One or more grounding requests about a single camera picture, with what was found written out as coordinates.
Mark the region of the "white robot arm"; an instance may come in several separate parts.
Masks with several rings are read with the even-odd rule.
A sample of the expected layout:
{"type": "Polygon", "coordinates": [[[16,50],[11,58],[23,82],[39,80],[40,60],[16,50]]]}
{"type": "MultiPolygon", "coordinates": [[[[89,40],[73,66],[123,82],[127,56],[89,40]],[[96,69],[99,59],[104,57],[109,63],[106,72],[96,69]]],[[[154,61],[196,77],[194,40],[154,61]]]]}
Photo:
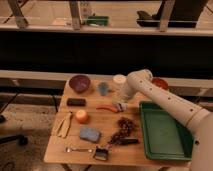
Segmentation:
{"type": "Polygon", "coordinates": [[[213,112],[156,86],[152,80],[148,69],[129,73],[118,99],[128,102],[140,92],[157,103],[194,135],[190,171],[213,171],[213,112]]]}

